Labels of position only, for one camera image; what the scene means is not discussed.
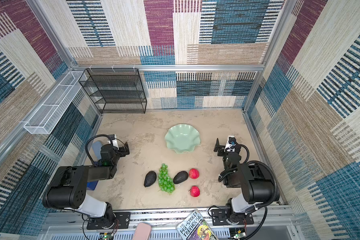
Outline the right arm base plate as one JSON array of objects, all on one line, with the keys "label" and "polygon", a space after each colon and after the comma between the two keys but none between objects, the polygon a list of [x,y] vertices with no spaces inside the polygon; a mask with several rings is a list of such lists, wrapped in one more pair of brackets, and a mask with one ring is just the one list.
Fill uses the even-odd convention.
[{"label": "right arm base plate", "polygon": [[225,209],[212,208],[209,210],[209,215],[212,217],[214,226],[254,224],[252,215],[238,213],[227,214]]}]

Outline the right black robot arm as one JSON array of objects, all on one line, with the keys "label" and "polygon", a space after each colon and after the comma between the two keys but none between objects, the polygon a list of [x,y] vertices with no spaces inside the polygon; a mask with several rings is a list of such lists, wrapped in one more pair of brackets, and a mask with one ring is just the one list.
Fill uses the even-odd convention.
[{"label": "right black robot arm", "polygon": [[277,178],[272,169],[260,161],[251,161],[247,146],[239,144],[234,136],[229,136],[225,145],[216,142],[214,152],[222,157],[224,170],[218,181],[227,188],[239,188],[241,193],[228,199],[223,209],[212,206],[208,214],[213,225],[252,225],[253,214],[264,210],[258,226],[248,233],[246,228],[230,236],[231,240],[249,240],[259,232],[268,216],[268,206],[277,202],[280,191]]}]

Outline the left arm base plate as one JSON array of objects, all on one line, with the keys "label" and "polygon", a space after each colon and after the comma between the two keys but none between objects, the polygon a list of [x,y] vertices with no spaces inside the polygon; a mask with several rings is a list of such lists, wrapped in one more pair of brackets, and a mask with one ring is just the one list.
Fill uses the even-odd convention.
[{"label": "left arm base plate", "polygon": [[127,229],[130,224],[131,212],[116,212],[111,218],[89,218],[87,230]]}]

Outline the red fake fruit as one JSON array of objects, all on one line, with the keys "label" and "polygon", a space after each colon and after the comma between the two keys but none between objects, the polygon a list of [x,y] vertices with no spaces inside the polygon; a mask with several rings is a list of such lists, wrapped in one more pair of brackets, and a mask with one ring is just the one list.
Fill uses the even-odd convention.
[{"label": "red fake fruit", "polygon": [[192,186],[190,189],[190,195],[194,198],[198,197],[201,194],[200,189],[197,186]]},{"label": "red fake fruit", "polygon": [[191,179],[197,179],[200,176],[200,172],[197,169],[190,169],[189,177]]}]

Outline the green fake grape bunch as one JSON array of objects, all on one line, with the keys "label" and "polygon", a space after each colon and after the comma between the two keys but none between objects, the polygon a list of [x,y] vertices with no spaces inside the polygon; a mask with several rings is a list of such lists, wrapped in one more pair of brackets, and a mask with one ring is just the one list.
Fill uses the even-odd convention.
[{"label": "green fake grape bunch", "polygon": [[173,179],[169,176],[168,166],[166,164],[162,164],[159,169],[158,181],[161,191],[169,194],[174,192],[175,184],[173,183]]}]

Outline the dark avocado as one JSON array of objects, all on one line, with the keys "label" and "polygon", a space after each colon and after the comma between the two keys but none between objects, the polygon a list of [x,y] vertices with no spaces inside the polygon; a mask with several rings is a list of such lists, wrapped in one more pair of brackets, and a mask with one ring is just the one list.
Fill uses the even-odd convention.
[{"label": "dark avocado", "polygon": [[189,178],[189,174],[186,171],[180,171],[176,174],[176,176],[173,178],[173,183],[175,185],[180,184],[184,181],[186,181]]},{"label": "dark avocado", "polygon": [[147,188],[147,187],[152,186],[156,182],[156,179],[157,179],[156,172],[149,171],[146,174],[146,177],[145,177],[145,180],[144,180],[144,187]]}]

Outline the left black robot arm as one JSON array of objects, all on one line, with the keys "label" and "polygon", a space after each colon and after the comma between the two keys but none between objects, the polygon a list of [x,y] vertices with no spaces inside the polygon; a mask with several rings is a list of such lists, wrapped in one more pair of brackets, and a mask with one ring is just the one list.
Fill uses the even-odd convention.
[{"label": "left black robot arm", "polygon": [[101,158],[91,161],[90,166],[59,167],[53,176],[42,203],[45,208],[70,210],[86,215],[87,230],[127,229],[130,224],[129,212],[114,213],[110,203],[97,200],[87,194],[87,184],[96,181],[110,180],[117,172],[120,158],[129,155],[128,143],[117,147],[118,139],[105,135],[109,144],[100,150]]}]

